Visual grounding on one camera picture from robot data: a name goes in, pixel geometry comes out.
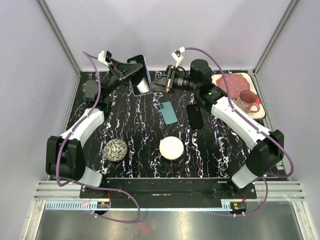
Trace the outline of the blue smartphone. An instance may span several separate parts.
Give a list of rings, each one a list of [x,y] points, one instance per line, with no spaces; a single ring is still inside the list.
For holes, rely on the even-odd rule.
[[[127,59],[129,64],[142,64],[142,68],[130,77],[130,86],[133,95],[138,97],[151,92],[151,77],[147,67],[146,59],[142,54]]]

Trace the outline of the teal smartphone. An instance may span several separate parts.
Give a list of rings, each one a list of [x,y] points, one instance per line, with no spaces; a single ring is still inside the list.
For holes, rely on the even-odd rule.
[[[176,113],[173,109],[173,106],[171,102],[162,102],[159,104],[160,112],[162,114],[164,123],[166,125],[175,124],[178,122],[178,119],[176,117]]]

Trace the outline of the phone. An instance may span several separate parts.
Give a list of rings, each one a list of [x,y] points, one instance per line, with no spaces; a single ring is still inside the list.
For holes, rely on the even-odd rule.
[[[198,130],[204,126],[201,108],[197,104],[186,106],[188,123],[191,129]]]

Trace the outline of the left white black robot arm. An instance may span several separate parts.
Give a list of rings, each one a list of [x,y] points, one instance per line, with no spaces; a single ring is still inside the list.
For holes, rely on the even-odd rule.
[[[108,193],[108,186],[102,182],[101,173],[87,167],[83,146],[92,133],[109,118],[112,103],[106,100],[107,96],[140,71],[143,65],[119,62],[111,57],[101,57],[98,60],[109,69],[107,79],[102,81],[97,73],[95,80],[87,80],[83,84],[87,109],[64,133],[48,138],[45,171],[55,177],[60,187],[64,186],[61,182],[64,179],[66,183],[75,182],[88,186],[95,197],[103,198]]]

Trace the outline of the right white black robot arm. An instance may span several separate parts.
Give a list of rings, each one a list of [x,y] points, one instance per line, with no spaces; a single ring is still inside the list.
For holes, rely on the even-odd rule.
[[[283,133],[270,131],[229,101],[227,93],[212,83],[212,69],[206,60],[193,60],[189,73],[168,65],[151,83],[151,88],[167,94],[177,89],[192,91],[201,108],[221,119],[244,140],[250,153],[244,165],[231,176],[232,182],[227,185],[230,197],[239,198],[249,183],[265,175],[284,158]]]

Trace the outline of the white round lid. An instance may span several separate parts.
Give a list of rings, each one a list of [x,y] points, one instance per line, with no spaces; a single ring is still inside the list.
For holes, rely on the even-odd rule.
[[[167,160],[174,161],[184,153],[184,144],[174,136],[168,136],[159,143],[160,154]]]

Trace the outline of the pink polka dot plate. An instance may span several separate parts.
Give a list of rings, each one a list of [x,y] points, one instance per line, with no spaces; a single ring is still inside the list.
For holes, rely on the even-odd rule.
[[[225,74],[225,77],[228,84],[229,93],[222,76],[216,80],[216,84],[220,89],[225,91],[232,100],[237,99],[242,91],[250,90],[250,83],[241,74],[228,73]]]

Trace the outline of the leaf patterned round bowl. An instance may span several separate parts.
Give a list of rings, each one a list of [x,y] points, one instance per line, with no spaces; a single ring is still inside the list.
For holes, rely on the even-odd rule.
[[[111,162],[122,161],[127,154],[127,144],[118,138],[108,141],[103,149],[103,156]]]

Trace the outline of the pink ghost pattern mug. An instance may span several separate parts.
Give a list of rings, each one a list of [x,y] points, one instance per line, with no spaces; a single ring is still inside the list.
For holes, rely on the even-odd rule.
[[[243,112],[248,113],[257,113],[260,111],[260,105],[256,102],[257,96],[254,92],[250,90],[243,90],[239,93],[238,98],[233,102],[238,106]]]

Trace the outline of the strawberry print cream tray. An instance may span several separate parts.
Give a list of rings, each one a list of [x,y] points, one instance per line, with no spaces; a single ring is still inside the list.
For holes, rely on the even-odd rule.
[[[266,116],[266,112],[265,112],[265,109],[262,105],[262,101],[258,95],[258,92],[256,90],[256,87],[254,86],[254,83],[253,83],[253,79],[252,77],[248,74],[248,73],[245,73],[245,72],[240,72],[240,73],[229,73],[229,74],[240,74],[242,75],[243,77],[246,78],[246,80],[249,82],[250,84],[250,91],[252,91],[256,96],[257,96],[257,100],[256,102],[259,104],[260,106],[260,111],[257,112],[257,113],[248,113],[248,115],[254,119],[254,120],[262,120],[263,118],[265,118]]]

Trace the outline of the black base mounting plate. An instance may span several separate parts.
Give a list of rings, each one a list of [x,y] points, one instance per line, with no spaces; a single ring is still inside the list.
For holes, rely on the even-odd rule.
[[[133,197],[140,196],[201,196],[213,199],[257,198],[255,186],[250,183],[237,188],[228,178],[104,178],[102,188],[120,189]]]

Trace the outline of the left small controller board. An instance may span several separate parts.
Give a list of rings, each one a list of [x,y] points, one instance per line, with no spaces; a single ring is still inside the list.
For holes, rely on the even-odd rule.
[[[110,201],[108,201],[108,200],[97,201],[96,208],[97,209],[109,209],[110,208]]]

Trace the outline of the small controller board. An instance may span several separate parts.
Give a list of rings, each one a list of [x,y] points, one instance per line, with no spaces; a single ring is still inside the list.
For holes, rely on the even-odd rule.
[[[246,211],[247,203],[246,202],[232,202],[231,209],[233,211]]]
[[[96,208],[97,209],[109,209],[110,208],[110,201],[108,201],[108,200],[97,201]]]

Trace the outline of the right small controller board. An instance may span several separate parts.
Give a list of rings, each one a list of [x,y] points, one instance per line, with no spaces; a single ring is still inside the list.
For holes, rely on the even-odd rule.
[[[231,209],[233,211],[246,211],[247,203],[246,202],[232,202]]]

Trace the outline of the aluminium frame rail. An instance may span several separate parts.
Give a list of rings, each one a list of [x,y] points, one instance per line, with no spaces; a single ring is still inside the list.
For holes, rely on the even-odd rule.
[[[304,201],[305,195],[298,181],[270,181],[265,185],[263,181],[253,184],[258,200],[262,200],[268,189],[268,201]],[[36,188],[34,200],[77,200],[81,186],[68,183],[60,187],[55,181],[40,181]]]

